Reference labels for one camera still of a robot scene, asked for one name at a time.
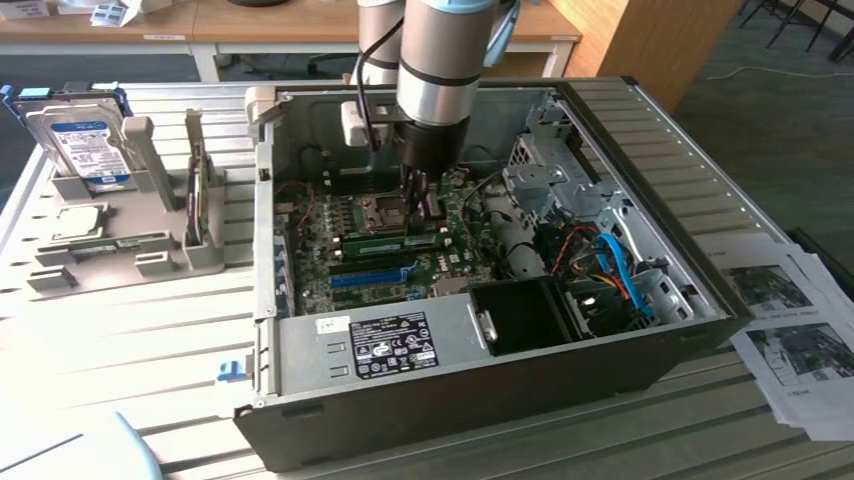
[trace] hard drive label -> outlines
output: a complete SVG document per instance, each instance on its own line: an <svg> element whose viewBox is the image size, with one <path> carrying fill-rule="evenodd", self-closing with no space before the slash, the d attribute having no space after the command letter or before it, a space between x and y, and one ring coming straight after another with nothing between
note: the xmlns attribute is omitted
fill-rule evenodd
<svg viewBox="0 0 854 480"><path fill-rule="evenodd" d="M362 380L438 365L424 312L350 322L349 340Z"/></svg>
<svg viewBox="0 0 854 480"><path fill-rule="evenodd" d="M87 183L109 189L129 180L121 153L106 143L109 127L105 122L54 123L50 130L77 175Z"/></svg>

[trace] black cable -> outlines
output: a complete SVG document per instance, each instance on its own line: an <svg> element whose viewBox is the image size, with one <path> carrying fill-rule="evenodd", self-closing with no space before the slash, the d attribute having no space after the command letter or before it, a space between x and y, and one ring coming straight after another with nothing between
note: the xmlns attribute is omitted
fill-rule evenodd
<svg viewBox="0 0 854 480"><path fill-rule="evenodd" d="M492 173L489 173L485 178L482 180L480 180L480 183L477 183L477 185L474 185L474 188L470 189L470 192L468 192L468 195L465 195L465 197L462 198L462 201L460 203L458 206L458 211L462 217L462 229L465 230L465 235L468 235L468 237L474 240L474 236L470 234L470 230L468 229L468 222L465 221L465 204L468 203L468 200L470 200L470 197L473 196L473 194L477 192L477 190L480 190L482 187L485 187L485 185L492 181L492 179L500 175L501 171L496 170Z"/></svg>
<svg viewBox="0 0 854 480"><path fill-rule="evenodd" d="M500 210L486 210L485 212L482 212L484 220L488 220L489 215L492 215L493 213L497 213L497 216L501 217L502 221L512 222L512 217L506 215L504 212L501 212Z"/></svg>
<svg viewBox="0 0 854 480"><path fill-rule="evenodd" d="M368 146L370 151L374 152L378 150L378 142L376 141L376 137L373 136L373 125L370 124L370 109L368 108L368 100L364 96L364 62L365 60L376 53L376 50L382 46L382 44L388 41L390 37L393 37L397 30L402 27L402 18L397 20L393 27L385 32L385 35L378 37L373 45L370 45L358 58L356 59L356 97L358 99L358 109L361 110L361 118L364 119L364 128L366 130L368 135Z"/></svg>
<svg viewBox="0 0 854 480"><path fill-rule="evenodd" d="M506 258L509 257L509 254L516 250L516 248L518 247L528 247L533 253L536 252L536 247L533 247L533 244L530 242L518 242L516 243L512 247L509 247L509 250L506 250L506 253L504 253L504 255L501 256L500 260L506 260Z"/></svg>
<svg viewBox="0 0 854 480"><path fill-rule="evenodd" d="M490 160L497 162L498 165L502 165L501 161L497 159L497 155L494 155L494 153L492 153L492 150L489 150L482 145L468 145L465 148L462 148L462 153L461 153L462 162L461 163L468 163L468 162L464 161L465 160L465 152L468 150L474 150L474 149L481 150L482 152L485 152L485 154L490 157Z"/></svg>

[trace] blue clip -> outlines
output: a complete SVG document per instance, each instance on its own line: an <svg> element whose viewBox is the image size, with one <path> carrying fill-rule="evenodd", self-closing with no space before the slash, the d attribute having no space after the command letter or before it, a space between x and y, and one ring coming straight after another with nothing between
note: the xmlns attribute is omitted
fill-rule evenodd
<svg viewBox="0 0 854 480"><path fill-rule="evenodd" d="M482 59L484 67L493 67L497 65L497 62L501 61L501 57L504 56L504 51L506 50L506 45L509 44L509 37L512 36L512 31L516 28L516 21L518 20L518 13L521 12L521 0L516 0L516 2L506 10L504 14L504 19L501 21L497 30L494 31L494 35L489 39L489 45L485 49L485 57Z"/></svg>
<svg viewBox="0 0 854 480"><path fill-rule="evenodd" d="M11 104L11 99L14 98L14 87L11 85L3 85L0 87L0 95L2 95L2 104L5 105L5 108L9 109L9 112L11 112L11 115L14 115L17 123L21 124L21 127L26 128L26 121L14 108L14 104Z"/></svg>
<svg viewBox="0 0 854 480"><path fill-rule="evenodd" d="M245 379L245 365L240 360L229 360L218 364L217 382L236 382Z"/></svg>

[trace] blue pcie slot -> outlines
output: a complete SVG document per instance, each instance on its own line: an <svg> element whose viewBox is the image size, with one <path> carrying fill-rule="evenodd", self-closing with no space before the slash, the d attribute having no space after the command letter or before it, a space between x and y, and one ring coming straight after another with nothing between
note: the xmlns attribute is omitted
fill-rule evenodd
<svg viewBox="0 0 854 480"><path fill-rule="evenodd" d="M360 273L357 275L348 275L344 277L329 278L330 288L346 288L357 287L360 285L373 285L377 283L401 283L414 269L417 262L410 266L397 268L394 270L385 270L381 272Z"/></svg>

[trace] white wire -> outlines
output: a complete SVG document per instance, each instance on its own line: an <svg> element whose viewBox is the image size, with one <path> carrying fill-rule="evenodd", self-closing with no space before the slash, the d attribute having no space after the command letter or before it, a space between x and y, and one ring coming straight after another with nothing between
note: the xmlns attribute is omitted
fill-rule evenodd
<svg viewBox="0 0 854 480"><path fill-rule="evenodd" d="M805 78L828 78L828 77L854 76L854 72L833 72L833 73L825 73L825 74L820 74L820 75L813 75L811 73L787 72L784 70L775 70L772 68L765 68L765 67L745 66L745 67L737 67L735 70L732 70L725 75L720 75L720 76L716 76L716 77L705 77L705 80L724 80L727 78L732 78L735 75L737 75L744 70L763 70L765 72L780 73L783 75L791 75L792 77L805 77Z"/></svg>

